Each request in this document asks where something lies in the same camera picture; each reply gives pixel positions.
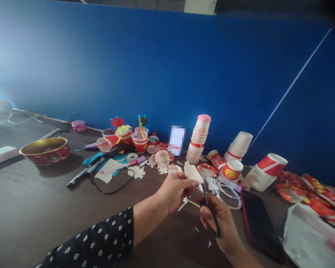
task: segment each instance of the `scissors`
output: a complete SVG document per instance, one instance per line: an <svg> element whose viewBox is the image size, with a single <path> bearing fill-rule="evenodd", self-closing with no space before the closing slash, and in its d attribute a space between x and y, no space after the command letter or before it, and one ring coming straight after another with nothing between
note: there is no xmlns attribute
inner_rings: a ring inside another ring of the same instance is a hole
<svg viewBox="0 0 335 268"><path fill-rule="evenodd" d="M202 202L200 203L200 206L204 205L204 206L208 207L209 210L211 211L212 217L213 217L213 219L215 221L215 224L216 224L216 230L217 230L217 232L215 232L213 229L212 229L212 231L213 231L215 237L220 238L221 237L220 226L218 225L218 220L217 220L217 216L216 216L215 210L213 209L213 207L211 207L211 205L207 201L204 169L202 169L202 181L203 181L202 189L203 189L203 193L205 195L205 199L202 200Z"/></svg>

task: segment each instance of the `smartphone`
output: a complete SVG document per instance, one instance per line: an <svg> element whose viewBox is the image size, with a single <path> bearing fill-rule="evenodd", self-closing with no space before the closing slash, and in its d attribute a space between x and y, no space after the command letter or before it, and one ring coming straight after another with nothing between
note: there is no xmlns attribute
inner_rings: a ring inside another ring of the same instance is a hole
<svg viewBox="0 0 335 268"><path fill-rule="evenodd" d="M246 236L251 246L268 253L280 262L287 262L288 258L274 231L263 200L246 190L242 190L241 201Z"/></svg>

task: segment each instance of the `bowl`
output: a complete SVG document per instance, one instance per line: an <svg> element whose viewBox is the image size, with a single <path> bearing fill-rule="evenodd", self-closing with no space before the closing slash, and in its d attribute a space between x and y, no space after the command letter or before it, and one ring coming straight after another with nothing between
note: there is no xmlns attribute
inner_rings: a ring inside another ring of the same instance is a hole
<svg viewBox="0 0 335 268"><path fill-rule="evenodd" d="M20 154L37 166L48 166L64 160L69 155L67 140L47 138L29 143L20 149Z"/></svg>

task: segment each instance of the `power strip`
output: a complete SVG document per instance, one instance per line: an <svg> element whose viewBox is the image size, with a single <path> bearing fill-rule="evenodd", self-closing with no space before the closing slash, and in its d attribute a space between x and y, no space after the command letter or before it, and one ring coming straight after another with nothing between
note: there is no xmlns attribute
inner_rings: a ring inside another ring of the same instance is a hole
<svg viewBox="0 0 335 268"><path fill-rule="evenodd" d="M15 156L18 156L19 149L11 146L5 146L0 148L0 163L9 160Z"/></svg>

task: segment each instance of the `purple marker cap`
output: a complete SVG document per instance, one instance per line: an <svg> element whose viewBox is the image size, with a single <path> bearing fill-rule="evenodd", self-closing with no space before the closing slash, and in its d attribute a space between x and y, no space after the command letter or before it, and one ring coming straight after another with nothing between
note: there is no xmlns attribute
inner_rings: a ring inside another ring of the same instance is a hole
<svg viewBox="0 0 335 268"><path fill-rule="evenodd" d="M138 165L139 165L140 163L143 163L145 160L146 160L145 156L140 156L140 157L137 159Z"/></svg>

